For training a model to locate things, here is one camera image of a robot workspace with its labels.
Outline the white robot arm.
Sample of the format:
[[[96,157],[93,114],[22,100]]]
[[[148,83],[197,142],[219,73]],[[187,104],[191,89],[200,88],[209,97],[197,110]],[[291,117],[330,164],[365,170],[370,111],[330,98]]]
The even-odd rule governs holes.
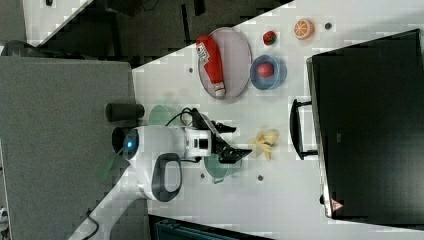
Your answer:
[[[227,143],[221,135],[233,127],[210,120],[191,110],[190,126],[147,125],[131,129],[123,141],[123,155],[136,170],[143,197],[169,202],[182,187],[182,163],[198,163],[209,158],[220,164],[236,164],[249,149]]]

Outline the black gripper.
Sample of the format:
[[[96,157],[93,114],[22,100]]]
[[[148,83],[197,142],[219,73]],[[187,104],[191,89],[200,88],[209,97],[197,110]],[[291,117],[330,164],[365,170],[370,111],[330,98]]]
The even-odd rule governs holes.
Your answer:
[[[196,108],[191,110],[192,126],[197,130],[208,131],[211,134],[211,152],[218,155],[218,161],[223,164],[235,164],[248,156],[251,149],[236,149],[222,139],[221,133],[234,133],[236,127],[210,120]]]

